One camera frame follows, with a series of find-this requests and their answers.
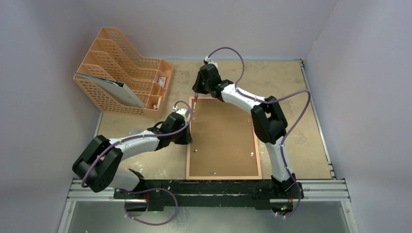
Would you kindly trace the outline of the blue red screwdriver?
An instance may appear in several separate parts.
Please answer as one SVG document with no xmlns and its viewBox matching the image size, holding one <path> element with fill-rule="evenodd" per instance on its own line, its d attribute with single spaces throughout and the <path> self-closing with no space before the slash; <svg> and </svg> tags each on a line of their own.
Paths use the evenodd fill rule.
<svg viewBox="0 0 412 233">
<path fill-rule="evenodd" d="M 194 97 L 193 97 L 193 105 L 192 105 L 192 112 L 193 113 L 195 112 L 195 109 L 196 109 L 196 104 L 197 104 L 198 97 L 199 97 L 199 93 L 195 92 Z"/>
</svg>

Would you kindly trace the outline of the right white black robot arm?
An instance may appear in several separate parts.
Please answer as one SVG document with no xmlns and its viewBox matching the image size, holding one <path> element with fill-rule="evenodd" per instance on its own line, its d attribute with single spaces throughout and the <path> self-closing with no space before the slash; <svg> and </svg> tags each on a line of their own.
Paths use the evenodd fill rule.
<svg viewBox="0 0 412 233">
<path fill-rule="evenodd" d="M 221 102 L 230 103 L 249 113 L 255 135 L 268 151 L 274 194 L 280 198 L 291 192 L 301 196 L 302 188 L 288 166 L 289 160 L 284 149 L 288 122 L 274 96 L 263 98 L 252 97 L 250 93 L 241 94 L 232 81 L 221 79 L 217 66 L 212 63 L 200 67 L 192 89 L 196 93 L 210 94 Z"/>
</svg>

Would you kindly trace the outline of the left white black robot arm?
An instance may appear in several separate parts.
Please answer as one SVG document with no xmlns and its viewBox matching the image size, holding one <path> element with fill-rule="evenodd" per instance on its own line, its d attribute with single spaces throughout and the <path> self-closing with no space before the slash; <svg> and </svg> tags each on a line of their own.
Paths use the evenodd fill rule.
<svg viewBox="0 0 412 233">
<path fill-rule="evenodd" d="M 120 163 L 141 153 L 158 151 L 170 143 L 190 144 L 188 116 L 187 109 L 179 109 L 135 135 L 112 139 L 103 135 L 94 137 L 72 166 L 72 171 L 82 179 L 81 187 L 88 187 L 95 193 L 108 187 L 118 188 L 126 190 L 134 199 L 142 197 L 145 192 L 145 185 L 140 182 L 143 176 L 131 169 L 120 169 Z"/>
</svg>

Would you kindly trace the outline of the pink picture frame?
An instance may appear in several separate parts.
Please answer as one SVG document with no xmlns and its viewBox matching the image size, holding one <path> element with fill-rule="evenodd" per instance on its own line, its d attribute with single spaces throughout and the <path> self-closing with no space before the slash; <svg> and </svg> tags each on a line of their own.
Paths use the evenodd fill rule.
<svg viewBox="0 0 412 233">
<path fill-rule="evenodd" d="M 249 113 L 215 98 L 198 98 L 190 124 L 187 180 L 262 179 Z"/>
</svg>

